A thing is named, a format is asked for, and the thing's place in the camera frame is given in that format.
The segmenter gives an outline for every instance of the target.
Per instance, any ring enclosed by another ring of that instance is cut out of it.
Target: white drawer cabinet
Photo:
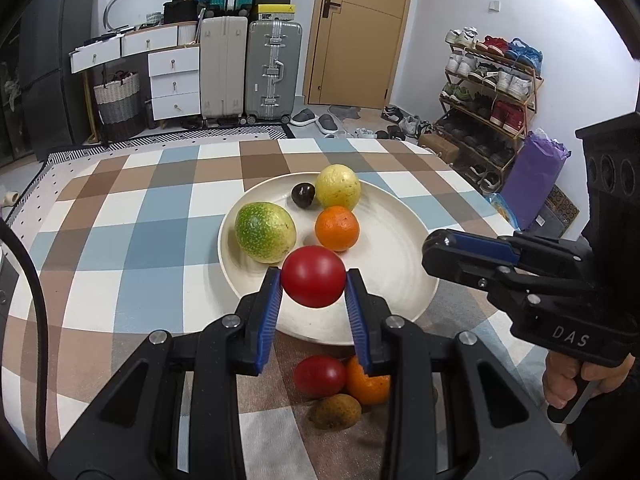
[[[198,70],[156,75],[151,78],[151,97],[191,94],[199,91],[200,72]]]
[[[154,27],[130,32],[122,37],[122,56],[178,45],[178,27]]]
[[[197,115],[200,113],[200,92],[154,97],[151,104],[155,120]]]
[[[106,41],[99,41],[81,47],[78,51],[72,52],[71,72],[76,73],[86,70],[92,66],[100,66],[102,63],[113,61],[120,57],[120,36]]]
[[[200,69],[200,48],[198,46],[171,48],[149,54],[149,75],[151,77]]]

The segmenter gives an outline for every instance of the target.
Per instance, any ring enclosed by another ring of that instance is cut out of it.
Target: brown potato
[[[346,430],[360,420],[362,408],[351,396],[337,394],[317,402],[308,418],[319,430]]]

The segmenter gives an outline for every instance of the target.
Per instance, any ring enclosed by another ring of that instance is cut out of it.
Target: red tomato
[[[314,355],[300,361],[293,370],[297,390],[309,397],[331,397],[344,388],[347,370],[328,355]]]
[[[347,272],[335,253],[311,245],[300,247],[286,257],[280,281],[293,301],[311,308],[321,308],[340,298]]]

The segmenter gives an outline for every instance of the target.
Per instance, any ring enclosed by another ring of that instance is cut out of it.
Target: orange
[[[316,237],[331,251],[346,251],[358,241],[360,225],[355,215],[341,205],[332,205],[316,219]]]
[[[387,401],[391,389],[391,376],[369,377],[364,373],[356,356],[349,359],[346,368],[345,386],[351,397],[355,397],[362,405],[382,404]]]

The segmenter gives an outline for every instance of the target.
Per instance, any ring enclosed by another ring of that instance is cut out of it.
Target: white plate
[[[300,209],[291,199],[291,189],[300,182],[314,183],[318,173],[293,173],[266,180],[247,191],[226,214],[218,234],[218,254],[226,280],[241,298],[257,292],[267,265],[247,256],[236,240],[234,225],[238,210],[249,202],[273,202],[286,209],[296,224],[296,248],[319,245],[314,234],[322,211],[314,201]],[[428,235],[418,216],[395,196],[360,181],[362,196],[353,210],[360,223],[360,238],[348,251],[338,253],[346,269],[360,269],[367,291],[385,298],[394,314],[415,320],[431,303],[438,279],[421,265],[421,247]],[[285,334],[331,345],[351,345],[351,329],[344,295],[325,308],[307,308],[282,295],[278,330]]]

